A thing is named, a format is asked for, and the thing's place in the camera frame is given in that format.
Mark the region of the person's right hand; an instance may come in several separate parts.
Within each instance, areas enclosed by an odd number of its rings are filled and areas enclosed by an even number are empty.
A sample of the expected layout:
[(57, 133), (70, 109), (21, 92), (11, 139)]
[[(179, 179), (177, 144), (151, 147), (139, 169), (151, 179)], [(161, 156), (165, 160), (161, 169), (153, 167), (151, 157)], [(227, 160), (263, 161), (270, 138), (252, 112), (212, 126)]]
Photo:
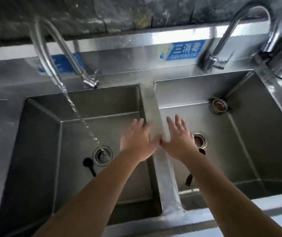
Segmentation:
[(193, 159), (200, 155), (198, 147), (195, 142), (191, 140), (190, 136), (186, 132), (186, 122), (182, 119), (183, 133), (179, 133), (175, 125), (175, 120), (172, 120), (169, 116), (166, 118), (170, 140), (172, 143), (172, 151), (167, 152), (169, 156), (174, 159), (178, 159), (185, 164), (187, 159)]

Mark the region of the person's left hand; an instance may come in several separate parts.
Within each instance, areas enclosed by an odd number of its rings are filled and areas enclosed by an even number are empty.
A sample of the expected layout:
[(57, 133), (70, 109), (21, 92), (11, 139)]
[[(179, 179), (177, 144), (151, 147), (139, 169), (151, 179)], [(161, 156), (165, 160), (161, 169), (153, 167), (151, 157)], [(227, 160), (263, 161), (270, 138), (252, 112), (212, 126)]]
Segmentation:
[(126, 133), (120, 139), (120, 158), (132, 159), (140, 163), (148, 159), (154, 153), (151, 153), (150, 133), (152, 123), (143, 125), (144, 135), (137, 135), (137, 119), (133, 119)]

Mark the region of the person's right forearm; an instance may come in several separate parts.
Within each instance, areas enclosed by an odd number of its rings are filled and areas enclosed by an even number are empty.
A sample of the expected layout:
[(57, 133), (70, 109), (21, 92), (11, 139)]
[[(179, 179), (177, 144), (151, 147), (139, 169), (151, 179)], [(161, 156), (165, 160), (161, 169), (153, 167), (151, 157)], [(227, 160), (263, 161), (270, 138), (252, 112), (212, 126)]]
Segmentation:
[(235, 187), (208, 157), (189, 149), (179, 159), (192, 174), (224, 237), (282, 237), (282, 227)]

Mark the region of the person's left forearm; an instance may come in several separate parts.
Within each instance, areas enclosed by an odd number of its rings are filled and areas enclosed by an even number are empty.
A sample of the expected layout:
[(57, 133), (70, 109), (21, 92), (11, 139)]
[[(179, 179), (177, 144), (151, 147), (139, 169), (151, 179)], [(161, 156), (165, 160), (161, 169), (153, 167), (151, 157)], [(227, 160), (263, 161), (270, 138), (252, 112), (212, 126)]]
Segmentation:
[(121, 151), (33, 237), (101, 237), (127, 180), (154, 152), (149, 147)]

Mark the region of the black drain stopper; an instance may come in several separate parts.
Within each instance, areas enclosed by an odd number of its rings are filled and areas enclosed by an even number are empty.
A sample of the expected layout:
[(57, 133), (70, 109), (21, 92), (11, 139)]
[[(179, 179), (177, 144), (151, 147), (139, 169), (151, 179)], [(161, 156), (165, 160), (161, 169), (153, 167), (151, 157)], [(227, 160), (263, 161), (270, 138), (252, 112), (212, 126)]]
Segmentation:
[[(202, 153), (203, 155), (206, 155), (206, 151), (202, 148), (199, 148), (199, 152)], [(185, 185), (187, 187), (190, 187), (191, 183), (192, 183), (192, 180), (193, 180), (193, 176), (192, 174), (190, 173), (186, 179), (186, 182), (185, 182)]]
[(85, 158), (83, 160), (83, 166), (87, 167), (90, 170), (93, 177), (96, 176), (96, 171), (94, 169), (94, 162), (91, 158)]

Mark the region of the round steel drain strainer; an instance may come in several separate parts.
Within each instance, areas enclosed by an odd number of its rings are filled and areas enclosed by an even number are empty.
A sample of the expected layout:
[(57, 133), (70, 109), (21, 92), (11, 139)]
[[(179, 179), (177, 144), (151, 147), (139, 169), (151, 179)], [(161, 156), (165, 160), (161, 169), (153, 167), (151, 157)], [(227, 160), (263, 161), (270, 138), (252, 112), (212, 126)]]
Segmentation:
[(108, 146), (100, 146), (95, 149), (92, 154), (94, 165), (105, 167), (113, 158), (113, 152)]

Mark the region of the stainless steel double sink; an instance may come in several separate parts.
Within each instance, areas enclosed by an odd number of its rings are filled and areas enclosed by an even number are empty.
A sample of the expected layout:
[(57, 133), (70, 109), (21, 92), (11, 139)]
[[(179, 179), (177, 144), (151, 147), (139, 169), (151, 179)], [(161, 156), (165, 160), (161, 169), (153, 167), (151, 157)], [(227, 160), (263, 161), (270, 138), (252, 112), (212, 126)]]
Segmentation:
[[(269, 21), (238, 24), (220, 53), (223, 70), (199, 62), (229, 24), (160, 28), (67, 41), (97, 88), (61, 74), (89, 128), (51, 77), (37, 70), (32, 44), (0, 47), (0, 237), (29, 237), (93, 176), (83, 166), (98, 146), (115, 156), (133, 118), (155, 123), (168, 139), (166, 117), (179, 114), (215, 165), (282, 225), (282, 80), (262, 76), (254, 60)], [(196, 59), (165, 61), (171, 43), (206, 40)], [(215, 98), (229, 110), (216, 113)], [(97, 141), (93, 141), (89, 131)]]

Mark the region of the blue label with droplet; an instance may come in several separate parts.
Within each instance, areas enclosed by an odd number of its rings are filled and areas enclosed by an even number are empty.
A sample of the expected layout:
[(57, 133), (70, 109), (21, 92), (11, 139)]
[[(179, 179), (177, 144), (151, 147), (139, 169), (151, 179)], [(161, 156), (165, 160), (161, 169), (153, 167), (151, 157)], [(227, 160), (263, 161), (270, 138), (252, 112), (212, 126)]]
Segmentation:
[(162, 47), (159, 58), (165, 61), (196, 59), (205, 42), (206, 40), (194, 40), (171, 43), (167, 47)]

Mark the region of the blue label sticker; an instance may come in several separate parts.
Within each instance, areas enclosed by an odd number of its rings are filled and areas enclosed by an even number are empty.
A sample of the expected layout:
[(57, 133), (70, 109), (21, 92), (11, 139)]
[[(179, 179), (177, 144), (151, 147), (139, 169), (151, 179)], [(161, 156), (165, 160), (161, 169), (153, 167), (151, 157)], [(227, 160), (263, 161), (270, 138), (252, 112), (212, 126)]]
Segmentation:
[[(82, 62), (82, 59), (79, 55), (79, 53), (75, 52), (73, 53), (75, 59), (78, 61), (80, 67), (84, 68), (84, 64)], [(70, 64), (69, 60), (64, 54), (58, 54), (58, 55), (52, 55), (52, 60), (54, 61), (55, 66), (57, 67), (58, 73), (64, 74), (64, 73), (74, 73), (74, 68)], [(44, 67), (42, 64), (38, 64), (36, 70), (41, 75), (47, 75)]]

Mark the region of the chrome gooseneck faucet running water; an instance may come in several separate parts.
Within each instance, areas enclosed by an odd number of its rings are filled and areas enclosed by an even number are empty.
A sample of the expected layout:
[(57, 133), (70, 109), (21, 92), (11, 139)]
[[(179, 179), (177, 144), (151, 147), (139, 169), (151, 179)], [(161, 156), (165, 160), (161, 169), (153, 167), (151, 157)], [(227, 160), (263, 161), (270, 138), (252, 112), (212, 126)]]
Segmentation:
[(82, 82), (88, 87), (96, 88), (99, 81), (97, 80), (98, 70), (95, 71), (94, 75), (88, 75), (85, 69), (80, 66), (80, 63), (71, 52), (66, 44), (66, 41), (57, 30), (57, 28), (47, 19), (35, 16), (33, 22), (29, 25), (30, 37), (35, 49), (36, 54), (40, 59), (40, 63), (44, 67), (46, 73), (51, 77), (53, 82), (61, 89), (66, 91), (66, 87), (60, 78), (58, 68), (49, 52), (47, 42), (42, 34), (42, 28), (46, 29), (51, 37), (56, 41), (60, 50), (65, 55), (66, 59), (73, 68), (75, 74), (82, 80)]

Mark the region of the chrome gooseneck faucet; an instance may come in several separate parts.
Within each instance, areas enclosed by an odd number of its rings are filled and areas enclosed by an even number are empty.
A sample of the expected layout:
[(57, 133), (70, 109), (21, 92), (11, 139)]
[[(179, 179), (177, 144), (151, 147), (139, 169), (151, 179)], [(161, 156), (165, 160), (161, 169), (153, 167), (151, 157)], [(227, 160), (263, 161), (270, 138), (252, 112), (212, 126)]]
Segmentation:
[(224, 69), (227, 61), (218, 59), (220, 52), (238, 26), (240, 20), (256, 9), (262, 9), (266, 13), (270, 22), (268, 40), (265, 44), (263, 44), (260, 51), (264, 54), (268, 54), (273, 51), (282, 31), (282, 10), (273, 15), (273, 13), (263, 4), (248, 3), (234, 15), (214, 51), (210, 52), (201, 63), (201, 70), (203, 72), (208, 73), (212, 71), (213, 68), (217, 68), (219, 70)]

